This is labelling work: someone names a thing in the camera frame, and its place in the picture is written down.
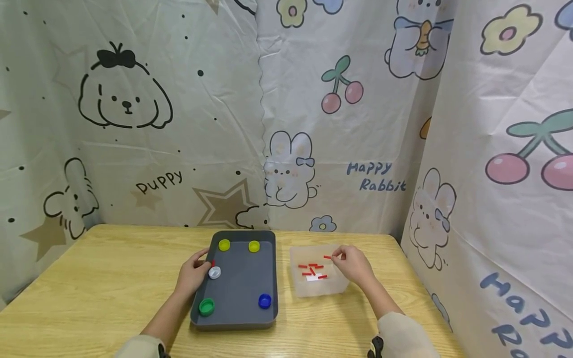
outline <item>gray tray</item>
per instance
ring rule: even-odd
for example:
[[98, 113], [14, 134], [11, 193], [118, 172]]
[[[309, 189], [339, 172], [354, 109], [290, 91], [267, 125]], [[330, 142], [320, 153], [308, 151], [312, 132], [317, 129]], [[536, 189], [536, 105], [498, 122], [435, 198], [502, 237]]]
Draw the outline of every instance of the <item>gray tray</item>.
[[[219, 250], [219, 241], [228, 239], [231, 248]], [[249, 242], [259, 241], [256, 253], [249, 251]], [[221, 276], [205, 280], [195, 294], [191, 322], [200, 331], [270, 328], [278, 314], [276, 239], [272, 231], [219, 231], [213, 235], [207, 261], [215, 260]], [[258, 298], [266, 293], [271, 306], [262, 309]], [[199, 314], [204, 298], [215, 302], [215, 311], [208, 317]]]

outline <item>bottle cap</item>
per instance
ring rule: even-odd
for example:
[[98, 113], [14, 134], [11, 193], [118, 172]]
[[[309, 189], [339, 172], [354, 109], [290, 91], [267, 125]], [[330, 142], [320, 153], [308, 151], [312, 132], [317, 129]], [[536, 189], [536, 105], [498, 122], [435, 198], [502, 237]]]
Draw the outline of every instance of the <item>bottle cap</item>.
[[267, 309], [270, 307], [270, 296], [266, 293], [263, 293], [258, 298], [258, 306], [262, 309]]
[[258, 252], [260, 248], [261, 244], [258, 241], [253, 240], [249, 242], [249, 251], [252, 253]]
[[231, 248], [231, 242], [227, 239], [219, 241], [219, 250], [227, 251]]
[[199, 304], [199, 314], [203, 317], [211, 316], [215, 310], [215, 302], [212, 299], [206, 298]]
[[221, 275], [221, 268], [219, 266], [213, 266], [209, 269], [209, 278], [211, 280], [219, 278], [220, 275]]

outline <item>fabric backdrop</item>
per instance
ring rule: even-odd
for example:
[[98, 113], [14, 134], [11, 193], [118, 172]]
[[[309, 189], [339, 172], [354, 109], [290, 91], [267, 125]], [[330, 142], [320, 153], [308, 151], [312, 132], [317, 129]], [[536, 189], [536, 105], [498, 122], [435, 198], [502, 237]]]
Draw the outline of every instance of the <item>fabric backdrop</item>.
[[100, 222], [390, 233], [469, 356], [573, 357], [573, 1], [0, 15], [0, 305]]

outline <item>cherry drawing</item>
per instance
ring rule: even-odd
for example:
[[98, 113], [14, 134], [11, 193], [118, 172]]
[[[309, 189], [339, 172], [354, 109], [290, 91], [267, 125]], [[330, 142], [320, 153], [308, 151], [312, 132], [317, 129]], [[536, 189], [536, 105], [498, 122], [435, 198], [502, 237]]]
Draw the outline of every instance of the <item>cherry drawing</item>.
[[323, 73], [321, 79], [323, 82], [330, 82], [334, 80], [334, 88], [331, 93], [324, 96], [322, 100], [322, 109], [326, 114], [336, 113], [340, 109], [342, 101], [338, 95], [338, 86], [342, 82], [346, 86], [344, 91], [344, 98], [350, 104], [358, 103], [364, 94], [364, 87], [359, 81], [349, 81], [342, 74], [350, 66], [350, 56], [344, 55], [337, 62], [333, 69]]
[[543, 122], [520, 122], [507, 128], [512, 137], [532, 139], [518, 153], [501, 153], [491, 158], [485, 174], [498, 184], [512, 185], [524, 181], [530, 172], [527, 157], [543, 143], [555, 157], [541, 169], [541, 178], [557, 190], [573, 191], [573, 154], [563, 147], [553, 134], [573, 130], [573, 109], [566, 109], [547, 117]]

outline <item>sleeve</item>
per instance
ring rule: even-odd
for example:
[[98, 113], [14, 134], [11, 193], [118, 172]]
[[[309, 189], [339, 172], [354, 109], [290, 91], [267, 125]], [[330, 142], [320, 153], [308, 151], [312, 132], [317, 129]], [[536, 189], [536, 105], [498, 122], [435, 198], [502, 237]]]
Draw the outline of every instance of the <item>sleeve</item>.
[[115, 358], [169, 358], [160, 339], [139, 335], [128, 340]]
[[403, 314], [385, 314], [378, 320], [378, 332], [379, 344], [375, 344], [375, 338], [372, 347], [380, 347], [381, 357], [439, 358], [422, 326]]

